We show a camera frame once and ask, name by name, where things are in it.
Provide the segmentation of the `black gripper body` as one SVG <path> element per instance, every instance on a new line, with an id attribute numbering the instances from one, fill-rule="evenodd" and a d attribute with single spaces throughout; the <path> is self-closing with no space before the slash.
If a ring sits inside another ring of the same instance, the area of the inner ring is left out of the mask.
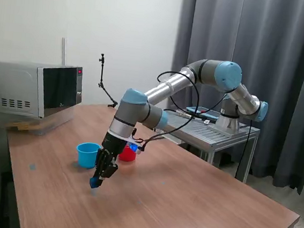
<path id="1" fill-rule="evenodd" d="M 98 155 L 102 155 L 103 151 L 106 151 L 111 154 L 111 156 L 116 159 L 117 156 L 122 153 L 124 147 L 126 146 L 127 141 L 113 136 L 109 132 L 105 134 L 105 137 L 102 141 L 102 149 L 98 152 Z"/>

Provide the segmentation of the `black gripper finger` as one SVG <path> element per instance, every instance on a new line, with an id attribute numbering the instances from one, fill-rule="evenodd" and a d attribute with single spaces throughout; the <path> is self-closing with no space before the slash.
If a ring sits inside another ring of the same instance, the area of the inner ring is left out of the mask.
<path id="1" fill-rule="evenodd" d="M 105 178 L 110 178 L 118 169 L 116 158 L 109 159 L 108 166 L 105 171 L 101 174 L 101 177 L 97 180 L 97 186 L 100 187 Z"/>
<path id="2" fill-rule="evenodd" d="M 95 173 L 93 175 L 93 180 L 97 180 L 101 177 L 103 171 L 106 170 L 109 162 L 109 153 L 105 149 L 99 149 L 97 151 L 97 157 L 95 162 Z"/>

